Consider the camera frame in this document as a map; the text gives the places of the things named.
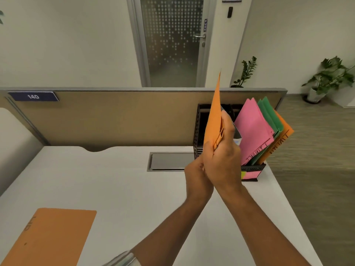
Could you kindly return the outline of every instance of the frosted glass panel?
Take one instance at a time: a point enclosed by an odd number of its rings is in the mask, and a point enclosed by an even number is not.
[[[141,0],[152,87],[196,87],[203,0]]]

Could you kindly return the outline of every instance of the white plant pot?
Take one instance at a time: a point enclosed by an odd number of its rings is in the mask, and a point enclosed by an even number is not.
[[[311,88],[307,100],[309,102],[319,102],[324,96],[326,96],[326,93],[317,94],[317,91]]]

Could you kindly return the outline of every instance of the door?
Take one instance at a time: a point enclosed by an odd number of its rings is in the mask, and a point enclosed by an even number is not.
[[[132,0],[132,6],[143,86],[203,87],[214,11],[210,0]]]

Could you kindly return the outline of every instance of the orange folder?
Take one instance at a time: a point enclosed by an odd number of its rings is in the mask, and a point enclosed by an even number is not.
[[[216,89],[214,91],[211,110],[209,112],[208,121],[206,125],[206,130],[204,132],[203,144],[210,141],[213,144],[213,150],[216,150],[218,144],[221,142],[224,132],[224,126],[221,116],[221,102],[219,96],[219,80],[220,75],[218,77],[218,82]]]
[[[256,164],[260,165],[279,147],[285,142],[291,134],[293,134],[294,130],[287,124],[287,122],[279,115],[278,112],[275,113],[277,117],[281,120],[282,125],[284,126],[284,130],[279,134],[279,136],[269,145],[268,149],[264,152],[263,155],[257,160]]]
[[[96,211],[39,208],[1,266],[76,266]]]

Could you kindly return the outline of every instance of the desk surface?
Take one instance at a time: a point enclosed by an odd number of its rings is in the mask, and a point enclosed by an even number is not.
[[[40,207],[97,210],[78,265],[100,266],[153,231],[186,197],[183,172],[147,172],[150,152],[186,147],[46,146],[0,197],[0,261]],[[313,265],[322,265],[269,166],[244,185]],[[215,191],[174,265],[255,265]]]

